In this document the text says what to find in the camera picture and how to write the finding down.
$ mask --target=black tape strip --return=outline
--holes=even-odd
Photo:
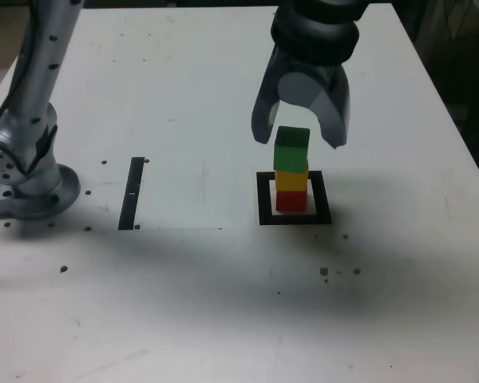
[[[125,198],[122,202],[119,230],[133,230],[137,213],[138,196],[141,192],[144,157],[133,157],[129,165],[128,182],[126,182]]]

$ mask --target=cable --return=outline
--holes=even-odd
[[[455,2],[456,0],[453,0],[453,5],[449,8],[449,11],[448,11],[446,0],[443,0],[445,28],[447,29],[447,34],[449,35],[449,42],[453,42],[453,33],[450,31],[450,25],[449,25],[449,16],[450,16],[450,12],[452,12],[454,9]]]
[[[26,74],[29,71],[30,64],[32,62],[32,56],[34,55],[35,49],[35,38],[38,31],[38,13],[37,8],[34,5],[35,0],[29,0],[29,10],[30,10],[30,46],[29,51],[27,53],[25,59],[25,65],[23,67],[22,74],[19,75],[18,80],[16,81],[16,85],[13,89],[9,91],[7,94],[6,99],[3,101],[2,106],[0,106],[0,118],[2,117],[3,113],[7,110],[11,99],[13,98],[14,94],[18,91],[19,87],[22,85],[23,80],[26,77]]]
[[[472,6],[472,0],[469,0],[469,6],[466,8],[465,14],[463,15],[463,19],[460,22],[460,26],[457,28],[456,36],[461,32],[461,28],[463,27],[463,23],[465,22],[466,17],[469,15],[470,7]]]

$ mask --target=green block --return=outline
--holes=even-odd
[[[274,170],[306,172],[310,136],[309,129],[281,126],[275,138]]]

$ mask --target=yellow block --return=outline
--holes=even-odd
[[[303,192],[308,178],[308,169],[304,173],[275,172],[275,188],[278,192]]]

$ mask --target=table surface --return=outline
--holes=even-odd
[[[277,116],[311,128],[334,224],[259,226],[274,11],[82,11],[52,97],[82,193],[0,220],[0,383],[479,382],[479,171],[391,6],[344,65],[347,146]],[[118,231],[134,156],[141,229]]]

